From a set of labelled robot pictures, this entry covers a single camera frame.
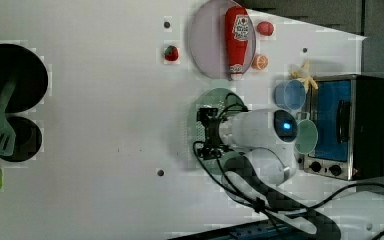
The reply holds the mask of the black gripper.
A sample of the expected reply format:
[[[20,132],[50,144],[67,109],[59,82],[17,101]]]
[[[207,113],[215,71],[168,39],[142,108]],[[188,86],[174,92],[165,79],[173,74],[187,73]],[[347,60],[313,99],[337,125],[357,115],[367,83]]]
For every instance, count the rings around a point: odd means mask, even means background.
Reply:
[[[203,160],[220,158],[229,151],[229,147],[222,143],[219,135],[221,119],[217,114],[217,108],[200,108],[197,112],[197,121],[204,126],[204,143],[198,150]]]

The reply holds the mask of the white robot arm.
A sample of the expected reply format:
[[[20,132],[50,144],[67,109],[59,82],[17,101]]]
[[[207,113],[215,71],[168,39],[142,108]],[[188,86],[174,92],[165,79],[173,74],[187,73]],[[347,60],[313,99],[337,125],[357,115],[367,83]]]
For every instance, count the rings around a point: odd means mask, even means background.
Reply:
[[[384,240],[384,192],[345,194],[342,188],[318,203],[301,200],[280,185],[294,171],[276,151],[299,136],[295,117],[284,110],[249,111],[201,107],[196,121],[204,139],[193,143],[197,160],[216,162],[217,181],[231,196],[305,240]]]

